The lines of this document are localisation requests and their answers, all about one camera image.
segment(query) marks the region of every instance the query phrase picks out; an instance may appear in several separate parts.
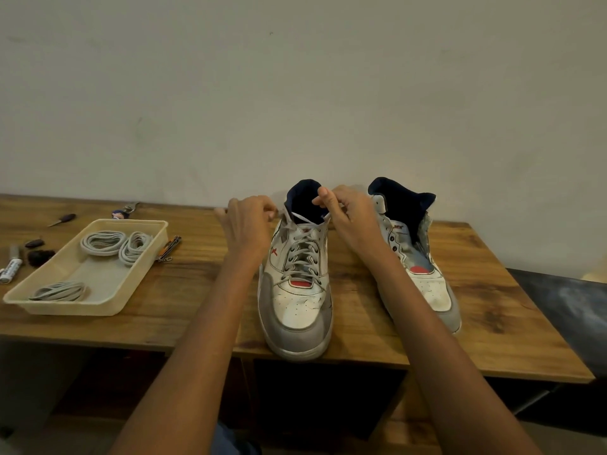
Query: sneaker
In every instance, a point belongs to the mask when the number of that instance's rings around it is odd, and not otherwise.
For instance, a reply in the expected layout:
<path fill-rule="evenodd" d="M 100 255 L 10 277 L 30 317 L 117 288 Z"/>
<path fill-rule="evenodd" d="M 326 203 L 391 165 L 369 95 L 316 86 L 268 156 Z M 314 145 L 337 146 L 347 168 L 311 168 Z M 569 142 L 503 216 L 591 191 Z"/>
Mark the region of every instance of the sneaker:
<path fill-rule="evenodd" d="M 375 202 L 383 239 L 438 317 L 456 332 L 461 326 L 457 299 L 430 255 L 428 229 L 432 220 L 427 210 L 436 195 L 415 193 L 385 177 L 376 178 L 368 193 Z"/>
<path fill-rule="evenodd" d="M 320 183 L 302 180 L 286 194 L 259 269 L 257 306 L 269 348 L 283 359 L 308 361 L 331 339 L 333 307 L 327 267 L 329 214 L 312 204 Z"/>

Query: high-top sneaker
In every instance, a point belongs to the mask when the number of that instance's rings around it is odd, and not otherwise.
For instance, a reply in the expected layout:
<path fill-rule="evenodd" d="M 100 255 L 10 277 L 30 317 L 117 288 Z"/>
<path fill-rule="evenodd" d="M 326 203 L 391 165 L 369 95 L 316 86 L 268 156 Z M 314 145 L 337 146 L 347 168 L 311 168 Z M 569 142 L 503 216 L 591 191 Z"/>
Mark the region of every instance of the high-top sneaker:
<path fill-rule="evenodd" d="M 430 255 L 428 229 L 432 220 L 427 210 L 436 195 L 415 193 L 385 177 L 376 178 L 368 193 L 375 202 L 383 239 L 438 317 L 456 332 L 461 326 L 457 299 Z"/>
<path fill-rule="evenodd" d="M 333 307 L 327 267 L 329 214 L 312 204 L 320 183 L 301 180 L 286 194 L 259 272 L 257 305 L 270 349 L 290 361 L 308 361 L 327 349 Z"/>

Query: white marker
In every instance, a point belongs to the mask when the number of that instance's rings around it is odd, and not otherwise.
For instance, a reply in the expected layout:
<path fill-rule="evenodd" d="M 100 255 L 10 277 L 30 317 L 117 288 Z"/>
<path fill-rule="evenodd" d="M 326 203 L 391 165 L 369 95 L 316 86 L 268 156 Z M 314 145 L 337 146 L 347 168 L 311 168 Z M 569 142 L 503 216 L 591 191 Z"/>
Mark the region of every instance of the white marker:
<path fill-rule="evenodd" d="M 2 274 L 0 274 L 0 284 L 8 284 L 9 282 L 11 282 L 19 271 L 19 268 L 21 267 L 22 263 L 23 260 L 20 258 L 19 255 L 19 246 L 12 245 L 10 247 L 9 264 L 6 266 L 6 268 L 4 268 Z"/>

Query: wooden tabletop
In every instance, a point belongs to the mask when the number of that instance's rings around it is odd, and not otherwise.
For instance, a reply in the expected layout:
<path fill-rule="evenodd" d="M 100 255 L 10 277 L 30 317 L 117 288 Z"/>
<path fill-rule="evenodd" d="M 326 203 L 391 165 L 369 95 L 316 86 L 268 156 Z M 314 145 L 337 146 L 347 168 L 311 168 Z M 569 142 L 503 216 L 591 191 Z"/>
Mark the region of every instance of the wooden tabletop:
<path fill-rule="evenodd" d="M 110 217 L 121 202 L 0 195 L 0 263 L 7 246 L 44 239 L 59 249 L 89 222 Z M 58 217 L 72 222 L 47 228 Z M 133 218 L 166 220 L 169 236 L 183 242 L 173 261 L 154 264 L 124 310 L 112 317 L 29 315 L 0 303 L 0 337 L 93 346 L 170 350 L 204 300 L 226 252 L 222 230 L 208 209 L 143 204 Z M 485 375 L 585 383 L 593 376 L 535 307 L 512 276 L 466 223 L 435 222 L 432 255 L 459 299 L 463 327 L 457 338 Z M 24 265 L 15 282 L 31 273 Z M 407 367 L 408 359 L 383 308 L 373 277 L 339 239 L 329 233 L 333 336 L 322 361 Z M 265 345 L 251 283 L 234 354 L 272 357 Z"/>

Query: plastic tray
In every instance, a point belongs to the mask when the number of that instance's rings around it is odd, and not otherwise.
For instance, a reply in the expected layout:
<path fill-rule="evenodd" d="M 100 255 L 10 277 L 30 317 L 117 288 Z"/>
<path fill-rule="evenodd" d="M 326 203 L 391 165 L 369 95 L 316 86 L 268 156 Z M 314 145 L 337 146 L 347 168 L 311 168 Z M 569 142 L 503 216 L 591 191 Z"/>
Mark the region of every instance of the plastic tray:
<path fill-rule="evenodd" d="M 169 240 L 167 225 L 160 220 L 95 220 L 47 263 L 9 290 L 4 302 L 19 305 L 31 314 L 111 316 L 119 313 Z M 135 264 L 127 267 L 117 255 L 97 257 L 80 248 L 83 237 L 102 230 L 122 231 L 127 236 L 139 231 L 154 239 Z M 62 281 L 83 282 L 88 288 L 78 301 L 28 300 L 41 287 Z"/>

